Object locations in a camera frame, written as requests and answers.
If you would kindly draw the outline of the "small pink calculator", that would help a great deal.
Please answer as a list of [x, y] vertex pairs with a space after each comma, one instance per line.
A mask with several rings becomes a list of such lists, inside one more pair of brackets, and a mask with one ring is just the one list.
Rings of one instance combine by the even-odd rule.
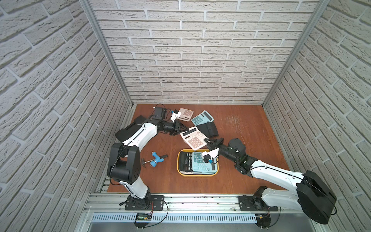
[[180, 108], [179, 113], [180, 113], [180, 116], [178, 117], [179, 120], [189, 122], [192, 119], [194, 111], [185, 108]]

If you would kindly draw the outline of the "teal calculator keys up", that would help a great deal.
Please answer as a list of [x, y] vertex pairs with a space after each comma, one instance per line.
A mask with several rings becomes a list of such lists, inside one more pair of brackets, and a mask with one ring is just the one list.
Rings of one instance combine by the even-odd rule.
[[202, 113], [194, 117], [191, 121], [195, 126], [198, 126], [208, 122], [214, 122], [214, 118], [206, 110], [204, 110]]

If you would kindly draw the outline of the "black calculator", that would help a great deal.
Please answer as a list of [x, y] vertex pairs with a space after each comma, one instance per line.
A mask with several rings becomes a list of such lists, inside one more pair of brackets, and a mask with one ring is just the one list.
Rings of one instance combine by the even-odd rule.
[[192, 152], [181, 151], [178, 157], [178, 169], [182, 173], [192, 173]]

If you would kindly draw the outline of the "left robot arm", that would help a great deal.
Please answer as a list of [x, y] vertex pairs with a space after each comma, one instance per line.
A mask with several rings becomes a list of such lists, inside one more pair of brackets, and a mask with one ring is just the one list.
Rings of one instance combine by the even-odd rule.
[[189, 128], [176, 120], [147, 119], [137, 117], [133, 123], [116, 133], [120, 143], [111, 147], [107, 176], [123, 185], [135, 199], [146, 199], [150, 190], [140, 178], [140, 152], [145, 145], [158, 133], [168, 133], [170, 136], [188, 131]]

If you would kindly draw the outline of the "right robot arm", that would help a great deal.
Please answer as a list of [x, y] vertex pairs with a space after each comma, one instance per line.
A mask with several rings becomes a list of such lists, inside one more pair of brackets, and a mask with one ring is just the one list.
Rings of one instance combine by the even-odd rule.
[[203, 154], [205, 162], [224, 157], [233, 162], [242, 175], [262, 179], [282, 187], [281, 190], [261, 186], [254, 193], [251, 204], [256, 210], [283, 207], [303, 212], [311, 220], [328, 224], [332, 215], [337, 214], [337, 197], [328, 185], [312, 171], [293, 172], [269, 165], [247, 155], [246, 147], [238, 138], [224, 145], [224, 139], [205, 140], [208, 152]]

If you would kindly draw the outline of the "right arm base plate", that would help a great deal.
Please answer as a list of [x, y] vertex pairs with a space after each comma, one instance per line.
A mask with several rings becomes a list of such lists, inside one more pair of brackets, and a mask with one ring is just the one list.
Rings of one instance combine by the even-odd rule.
[[240, 211], [251, 211], [251, 212], [268, 212], [278, 211], [276, 206], [267, 206], [260, 198], [253, 195], [241, 195], [238, 196], [238, 202]]

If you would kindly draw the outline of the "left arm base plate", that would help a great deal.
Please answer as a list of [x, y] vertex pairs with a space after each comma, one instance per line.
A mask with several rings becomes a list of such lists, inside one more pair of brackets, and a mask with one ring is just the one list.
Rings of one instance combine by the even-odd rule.
[[151, 195], [144, 199], [128, 196], [125, 201], [126, 211], [162, 211], [164, 207], [164, 195]]

